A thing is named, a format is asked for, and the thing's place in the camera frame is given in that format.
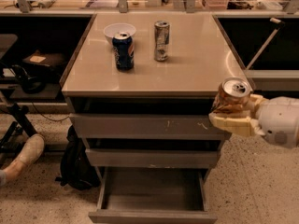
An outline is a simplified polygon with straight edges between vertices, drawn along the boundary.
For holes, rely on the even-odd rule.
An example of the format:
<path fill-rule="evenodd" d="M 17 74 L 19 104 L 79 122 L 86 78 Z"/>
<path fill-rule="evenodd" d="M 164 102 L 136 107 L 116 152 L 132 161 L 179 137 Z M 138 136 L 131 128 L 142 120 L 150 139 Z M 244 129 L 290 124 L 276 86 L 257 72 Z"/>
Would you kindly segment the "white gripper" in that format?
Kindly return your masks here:
<path fill-rule="evenodd" d="M 289 104 L 290 99 L 287 97 L 266 100 L 262 95 L 252 94 L 249 97 L 251 116 L 245 111 L 230 114 L 211 112 L 208 117 L 214 127 L 244 137 L 257 134 L 260 125 L 261 137 L 267 143 L 288 147 Z"/>

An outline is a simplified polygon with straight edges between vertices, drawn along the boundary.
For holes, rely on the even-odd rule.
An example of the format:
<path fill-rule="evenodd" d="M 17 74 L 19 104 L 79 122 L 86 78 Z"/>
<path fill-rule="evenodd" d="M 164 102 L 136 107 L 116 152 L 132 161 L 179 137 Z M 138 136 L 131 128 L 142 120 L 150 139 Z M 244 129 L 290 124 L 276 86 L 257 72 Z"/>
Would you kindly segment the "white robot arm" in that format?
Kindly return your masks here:
<path fill-rule="evenodd" d="M 212 125 L 243 137 L 259 135 L 268 144 L 295 148 L 299 144 L 299 100 L 252 94 L 245 105 L 229 105 L 208 117 Z"/>

